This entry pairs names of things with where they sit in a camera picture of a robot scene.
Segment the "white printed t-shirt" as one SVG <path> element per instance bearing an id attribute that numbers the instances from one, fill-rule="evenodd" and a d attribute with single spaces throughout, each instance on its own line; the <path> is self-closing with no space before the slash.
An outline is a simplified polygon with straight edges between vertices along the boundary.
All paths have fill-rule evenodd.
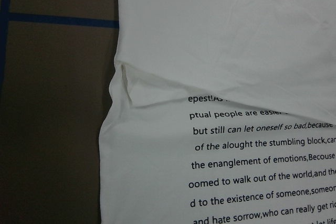
<path id="1" fill-rule="evenodd" d="M 118 0 L 102 223 L 335 223 L 335 0 Z"/>

